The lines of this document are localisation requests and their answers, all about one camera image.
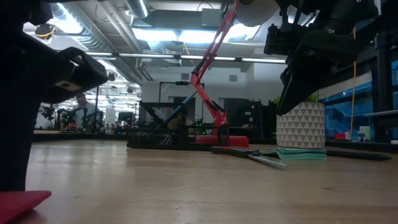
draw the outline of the wall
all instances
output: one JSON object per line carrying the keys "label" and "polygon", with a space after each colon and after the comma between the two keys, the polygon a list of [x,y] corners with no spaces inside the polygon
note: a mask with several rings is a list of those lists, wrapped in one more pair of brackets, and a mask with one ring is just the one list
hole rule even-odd
{"label": "wall", "polygon": [[282,64],[253,64],[246,74],[246,98],[268,105],[269,100],[273,101],[282,93],[284,86],[280,74],[285,68]]}
{"label": "wall", "polygon": [[[252,64],[247,72],[241,72],[240,68],[212,68],[202,78],[205,84],[205,91],[209,97],[223,105],[225,98],[238,98],[249,100],[261,100],[263,105],[268,105],[269,100],[274,100],[283,90],[280,74],[286,65],[281,64]],[[142,83],[142,101],[159,101],[159,83],[176,82],[181,80],[181,73],[190,73],[192,67],[147,67],[147,71],[155,80],[154,82]],[[229,75],[237,75],[237,82],[230,82]],[[162,85],[161,102],[169,102],[170,97],[189,96],[195,90],[189,86]],[[195,114],[201,117],[202,100],[195,96]],[[203,106],[203,118],[205,122],[213,122],[213,118],[206,106]]]}
{"label": "wall", "polygon": [[[142,101],[143,102],[158,102],[159,101],[159,83],[162,82],[176,82],[181,80],[181,73],[190,73],[192,67],[169,67],[167,69],[159,67],[147,67],[147,71],[154,78],[154,82],[142,83]],[[229,75],[237,75],[237,82],[230,82]],[[223,98],[245,98],[245,73],[240,71],[240,68],[212,68],[206,72],[203,77],[205,84],[205,91],[208,96],[217,103]],[[175,96],[189,96],[195,89],[189,86],[177,85],[162,85],[161,102],[169,102],[170,97]],[[202,116],[202,100],[198,95],[195,95],[195,114]],[[203,119],[206,123],[213,122],[213,117],[203,105]]]}

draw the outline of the wire basket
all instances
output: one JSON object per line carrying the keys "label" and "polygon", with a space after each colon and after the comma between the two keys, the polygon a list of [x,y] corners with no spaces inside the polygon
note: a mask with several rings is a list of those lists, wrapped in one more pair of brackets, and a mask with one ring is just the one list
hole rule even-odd
{"label": "wire basket", "polygon": [[[179,112],[167,124],[164,121],[178,108]],[[140,128],[176,130],[185,118],[185,105],[181,103],[144,103],[140,102],[137,125]]]}
{"label": "wire basket", "polygon": [[132,129],[128,147],[189,149],[193,146],[229,146],[229,127],[185,126],[177,129]]}

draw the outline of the green cloth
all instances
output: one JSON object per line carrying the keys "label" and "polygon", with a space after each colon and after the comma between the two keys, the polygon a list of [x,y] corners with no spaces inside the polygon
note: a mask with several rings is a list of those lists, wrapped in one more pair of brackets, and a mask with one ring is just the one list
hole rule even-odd
{"label": "green cloth", "polygon": [[282,160],[326,160],[326,149],[274,149],[262,151],[264,156],[279,156]]}

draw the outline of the wooden table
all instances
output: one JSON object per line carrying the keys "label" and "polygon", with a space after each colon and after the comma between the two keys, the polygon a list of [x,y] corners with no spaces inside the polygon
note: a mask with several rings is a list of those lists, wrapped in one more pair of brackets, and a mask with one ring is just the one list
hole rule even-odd
{"label": "wooden table", "polygon": [[398,223],[394,159],[329,157],[277,170],[210,152],[125,145],[34,144],[27,188],[53,195],[20,223]]}

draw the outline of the white geometric planter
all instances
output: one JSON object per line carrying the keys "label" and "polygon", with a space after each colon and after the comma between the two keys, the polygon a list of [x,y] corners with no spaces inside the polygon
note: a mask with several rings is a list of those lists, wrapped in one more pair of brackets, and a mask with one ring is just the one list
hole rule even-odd
{"label": "white geometric planter", "polygon": [[297,149],[325,148],[325,105],[302,102],[277,117],[279,147]]}

